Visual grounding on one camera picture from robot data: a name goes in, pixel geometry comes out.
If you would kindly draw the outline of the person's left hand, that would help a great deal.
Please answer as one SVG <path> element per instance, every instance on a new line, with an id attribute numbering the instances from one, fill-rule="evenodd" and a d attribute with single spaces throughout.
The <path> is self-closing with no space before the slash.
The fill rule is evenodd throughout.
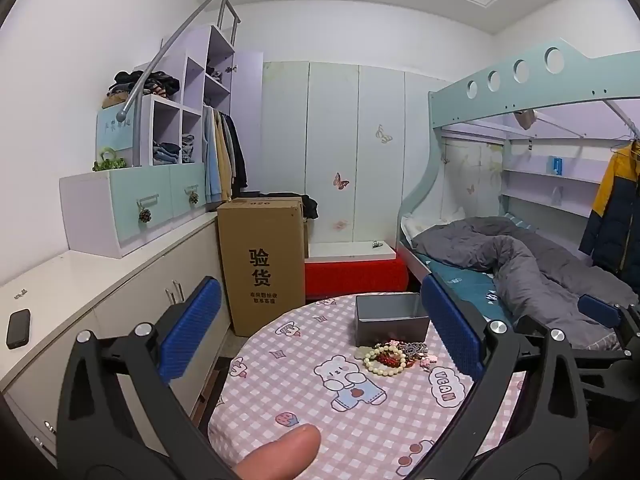
<path id="1" fill-rule="evenodd" d="M 292 480 L 314 462 L 320 444 L 321 434 L 316 426 L 299 426 L 256 448 L 233 471 L 243 480 Z"/>

